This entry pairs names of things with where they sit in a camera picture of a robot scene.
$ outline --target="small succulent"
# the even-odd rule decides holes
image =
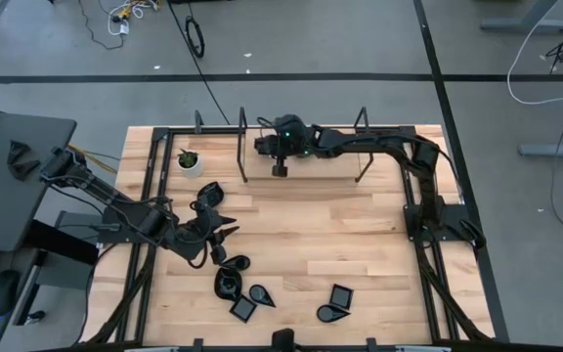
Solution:
[[[178,155],[178,162],[180,163],[180,165],[182,165],[182,167],[187,169],[195,166],[196,160],[198,159],[198,154],[195,152],[187,152],[184,150],[181,151],[182,153]]]

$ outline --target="wooden table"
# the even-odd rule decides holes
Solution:
[[[418,134],[447,149],[439,125],[415,127]],[[151,134],[152,127],[130,127],[125,141],[116,188],[134,199],[140,198]],[[251,149],[252,143],[247,141],[246,147]],[[242,273],[242,291],[263,285],[277,308],[258,306],[244,324],[229,313],[232,303],[214,294],[217,267],[211,261],[194,270],[173,252],[160,250],[145,345],[190,346],[196,337],[207,346],[269,345],[272,332],[283,328],[293,328],[297,343],[308,345],[364,345],[367,337],[375,337],[379,344],[430,342],[414,248],[406,235],[401,173],[392,157],[376,154],[359,184],[348,177],[257,179],[244,184],[236,163],[236,135],[180,135],[173,148],[175,156],[180,148],[197,151],[203,162],[203,175],[196,180],[184,179],[177,161],[171,163],[166,194],[174,199],[174,211],[181,219],[192,218],[188,203],[202,186],[218,181],[226,193],[218,209],[240,225],[225,241],[228,257],[245,254],[251,259],[251,267]],[[153,196],[161,151],[163,146],[158,149]],[[358,158],[359,164],[366,163],[366,155]],[[454,176],[442,158],[437,178],[440,194],[447,202],[457,202]],[[454,298],[481,331],[493,335],[470,245],[443,242],[442,249]],[[129,253],[129,244],[121,244],[99,264],[83,339],[96,333],[120,300]],[[333,284],[355,290],[351,315],[324,324],[316,311],[328,302]],[[448,336],[442,304],[437,294],[434,297],[441,334]],[[128,336],[133,334],[134,318],[130,317]]]

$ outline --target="gray floor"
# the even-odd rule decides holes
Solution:
[[[97,3],[82,1],[99,39],[116,44]],[[521,15],[531,3],[452,0],[446,6],[425,0],[443,73],[505,74],[524,36],[482,32],[478,24],[484,16]],[[237,0],[193,7],[207,43],[200,61],[206,73],[430,72],[411,1]],[[184,6],[176,9],[185,15]],[[550,16],[563,19],[563,1]],[[560,38],[532,38],[515,72],[546,73],[550,62],[540,55]],[[168,9],[134,20],[125,46],[110,52],[90,41],[75,0],[56,0],[53,7],[11,0],[0,19],[0,75],[173,73],[196,71]],[[431,82],[210,85],[233,122],[239,107],[251,119],[294,112],[326,123],[350,121],[361,106],[375,123],[443,122]],[[516,152],[522,142],[556,141],[563,102],[522,106],[504,83],[448,83],[447,90],[510,338],[563,345],[563,228],[550,211],[550,162]],[[563,95],[563,83],[517,83],[514,90],[520,98],[541,100]],[[195,109],[206,123],[222,122],[202,83],[0,85],[0,110],[74,118],[79,125],[73,142],[107,154],[120,154],[127,126],[190,123]],[[563,215],[563,161],[558,166],[556,203]],[[53,222],[61,209],[91,212],[48,194],[37,217]],[[58,294],[63,296],[56,301]],[[35,308],[48,311],[47,320],[8,330],[1,351],[73,341],[83,316],[82,292],[45,289]]]

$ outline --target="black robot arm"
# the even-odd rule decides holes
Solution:
[[[320,158],[331,158],[345,153],[386,153],[394,157],[404,170],[415,176],[420,189],[420,207],[414,217],[416,221],[412,232],[418,234],[413,237],[413,242],[418,249],[420,272],[434,286],[468,338],[471,340],[490,339],[468,319],[450,295],[447,287],[441,283],[425,254],[421,232],[425,230],[434,232],[445,227],[454,228],[443,219],[445,203],[436,190],[436,163],[440,154],[438,145],[415,134],[392,132],[344,134],[318,125],[307,127],[296,115],[278,117],[274,123],[260,123],[264,127],[274,128],[276,132],[275,135],[256,139],[254,145],[259,154],[276,159],[276,165],[273,167],[274,176],[285,177],[287,175],[287,168],[283,162],[288,156],[312,154]],[[404,148],[405,143],[411,144],[411,156],[408,156]],[[479,233],[477,236],[479,241],[476,241],[476,247],[480,248],[485,241],[482,241],[483,234]]]
[[[237,228],[215,231],[236,219],[220,216],[203,202],[194,201],[196,218],[180,224],[167,197],[135,201],[95,176],[86,167],[83,154],[71,149],[54,149],[52,158],[41,171],[41,179],[58,187],[84,191],[113,210],[119,221],[151,245],[172,250],[186,260],[195,259],[210,242],[215,264],[225,260],[223,239]]]

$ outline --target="computer mouse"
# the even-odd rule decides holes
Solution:
[[[15,270],[4,270],[0,273],[0,316],[6,315],[15,303],[19,273]]]

